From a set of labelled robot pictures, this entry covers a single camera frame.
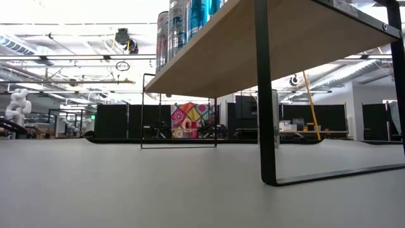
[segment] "yellow pole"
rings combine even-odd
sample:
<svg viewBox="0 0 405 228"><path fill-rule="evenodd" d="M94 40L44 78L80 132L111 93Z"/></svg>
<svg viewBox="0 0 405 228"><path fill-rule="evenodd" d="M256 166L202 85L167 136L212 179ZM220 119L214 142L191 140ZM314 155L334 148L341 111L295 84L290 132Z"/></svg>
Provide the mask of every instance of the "yellow pole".
<svg viewBox="0 0 405 228"><path fill-rule="evenodd" d="M305 71L303 71L302 73L304 74L305 86L306 86L306 91L308 92L309 103L311 105L311 111L312 111L312 117L313 117L314 123L315 123L316 135L318 136L318 140L320 141L321 136L319 134L318 122L316 121L316 116L315 116L315 111L314 111L314 104L312 102L311 92L309 91L308 80L306 79Z"/></svg>

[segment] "spray can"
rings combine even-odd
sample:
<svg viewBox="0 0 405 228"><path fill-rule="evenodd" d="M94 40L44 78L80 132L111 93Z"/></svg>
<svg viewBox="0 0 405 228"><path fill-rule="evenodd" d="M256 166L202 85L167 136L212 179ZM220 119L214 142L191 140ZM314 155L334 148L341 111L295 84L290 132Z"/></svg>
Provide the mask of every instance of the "spray can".
<svg viewBox="0 0 405 228"><path fill-rule="evenodd" d="M220 10L220 8L225 3L225 0L209 0L209 17L211 18L214 14Z"/></svg>
<svg viewBox="0 0 405 228"><path fill-rule="evenodd" d="M279 116L278 116L278 92L277 90L273 89L272 91L273 97L273 131L274 131L274 147L280 147L280 128L279 128ZM260 126L259 126L259 96L258 96L258 143L260 145Z"/></svg>
<svg viewBox="0 0 405 228"><path fill-rule="evenodd" d="M187 0L170 0L168 61L187 43L186 22Z"/></svg>
<svg viewBox="0 0 405 228"><path fill-rule="evenodd" d="M158 16L158 41L156 43L156 73L158 73L168 61L168 24L169 12L161 12Z"/></svg>
<svg viewBox="0 0 405 228"><path fill-rule="evenodd" d="M187 0L187 38L191 40L209 20L210 0Z"/></svg>

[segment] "gray floor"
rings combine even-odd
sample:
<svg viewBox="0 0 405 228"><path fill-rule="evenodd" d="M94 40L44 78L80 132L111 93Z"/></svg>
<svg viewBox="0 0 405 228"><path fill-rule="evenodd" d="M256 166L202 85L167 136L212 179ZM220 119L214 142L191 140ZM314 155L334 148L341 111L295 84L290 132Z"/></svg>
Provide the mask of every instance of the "gray floor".
<svg viewBox="0 0 405 228"><path fill-rule="evenodd" d="M281 177L402 162L400 146L360 142L277 151ZM405 170L266 186L256 145L0 142L0 228L404 227L404 193Z"/></svg>

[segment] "silver can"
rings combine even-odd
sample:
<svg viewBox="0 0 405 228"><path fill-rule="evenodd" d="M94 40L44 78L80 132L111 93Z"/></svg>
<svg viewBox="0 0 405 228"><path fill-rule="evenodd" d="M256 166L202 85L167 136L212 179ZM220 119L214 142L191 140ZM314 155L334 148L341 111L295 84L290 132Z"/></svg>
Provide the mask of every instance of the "silver can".
<svg viewBox="0 0 405 228"><path fill-rule="evenodd" d="M277 90L272 90L273 97L273 131L274 131L274 147L280 147L280 127L279 127L279 116L278 116L278 92ZM258 143L260 145L260 126L259 126L259 96L258 96Z"/></svg>
<svg viewBox="0 0 405 228"><path fill-rule="evenodd" d="M164 11L158 16L158 40L156 43L156 73L168 62L168 26L169 12Z"/></svg>
<svg viewBox="0 0 405 228"><path fill-rule="evenodd" d="M187 43L186 22L187 0L170 0L168 61Z"/></svg>

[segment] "colorful artwork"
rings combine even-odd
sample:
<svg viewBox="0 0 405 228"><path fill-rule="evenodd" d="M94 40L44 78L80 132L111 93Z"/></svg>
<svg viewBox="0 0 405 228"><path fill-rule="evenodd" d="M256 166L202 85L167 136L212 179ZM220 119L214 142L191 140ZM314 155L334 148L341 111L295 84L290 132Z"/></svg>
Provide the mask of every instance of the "colorful artwork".
<svg viewBox="0 0 405 228"><path fill-rule="evenodd" d="M214 106L208 104L175 104L171 106L173 138L197 138L201 122L214 122Z"/></svg>

